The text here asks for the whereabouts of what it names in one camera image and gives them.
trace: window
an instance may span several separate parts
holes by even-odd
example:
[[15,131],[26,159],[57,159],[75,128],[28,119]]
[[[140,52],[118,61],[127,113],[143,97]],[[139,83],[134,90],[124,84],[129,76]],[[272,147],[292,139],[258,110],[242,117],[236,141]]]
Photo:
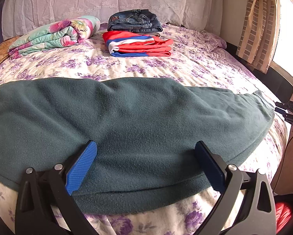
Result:
[[280,32],[273,61],[293,76],[293,3],[280,0]]

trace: dark green fabric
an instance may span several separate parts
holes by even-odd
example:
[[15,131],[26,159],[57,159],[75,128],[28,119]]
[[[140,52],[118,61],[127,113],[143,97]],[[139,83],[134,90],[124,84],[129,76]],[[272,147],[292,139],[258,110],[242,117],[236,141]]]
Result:
[[197,141],[240,165],[273,118],[260,91],[154,78],[9,82],[0,86],[0,181],[17,190],[27,167],[50,169],[92,139],[97,158],[73,193],[80,209],[156,209],[209,186],[194,157]]

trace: silver bolt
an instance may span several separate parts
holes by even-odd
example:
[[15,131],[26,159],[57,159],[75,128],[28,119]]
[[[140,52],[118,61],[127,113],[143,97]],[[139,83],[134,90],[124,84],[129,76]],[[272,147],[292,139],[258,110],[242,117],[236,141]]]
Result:
[[54,169],[55,170],[61,170],[63,168],[63,165],[62,164],[56,164],[55,166],[54,166]]
[[237,170],[237,166],[235,166],[234,164],[229,164],[228,169],[235,171],[235,170]]
[[259,172],[259,174],[261,174],[261,175],[265,175],[265,171],[264,171],[264,169],[262,169],[262,168],[259,168],[259,169],[258,169],[258,172]]
[[33,169],[30,167],[30,168],[28,168],[28,169],[26,170],[26,173],[27,173],[27,174],[30,174],[30,173],[32,173],[32,171],[33,171]]

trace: floral bedsheet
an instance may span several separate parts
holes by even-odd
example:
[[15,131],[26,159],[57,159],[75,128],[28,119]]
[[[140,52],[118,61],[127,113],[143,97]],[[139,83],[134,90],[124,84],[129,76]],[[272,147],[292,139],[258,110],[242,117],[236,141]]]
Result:
[[[0,85],[14,80],[47,77],[108,80],[120,77],[169,77],[185,86],[228,88],[234,93],[261,90],[274,104],[278,99],[224,48],[226,42],[206,32],[163,25],[163,38],[174,40],[171,57],[110,56],[100,31],[82,44],[35,52],[23,58],[0,64]],[[274,176],[288,139],[283,119],[276,114],[274,122],[257,149],[240,166],[241,170],[263,168],[269,180]],[[85,216],[100,235],[190,235],[211,211],[219,193],[208,188],[192,197],[153,211],[127,215]],[[17,192],[0,183],[0,216],[14,231]],[[240,193],[226,222],[232,225],[243,199]],[[58,209],[58,223],[68,228]]]

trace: blue stripe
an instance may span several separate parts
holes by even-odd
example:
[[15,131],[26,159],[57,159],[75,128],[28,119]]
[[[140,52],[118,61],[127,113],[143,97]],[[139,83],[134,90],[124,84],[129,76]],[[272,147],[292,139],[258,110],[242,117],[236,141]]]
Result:
[[118,52],[118,51],[114,51],[111,55],[115,56],[115,57],[149,56],[145,52],[142,52],[142,53],[124,53],[124,52]]
[[152,36],[130,36],[130,37],[126,37],[126,38],[118,38],[118,39],[109,39],[106,42],[106,45],[108,46],[111,42],[119,42],[119,41],[123,41],[123,40],[129,40],[129,39],[136,39],[136,40],[146,40],[146,39],[150,39],[152,38]]

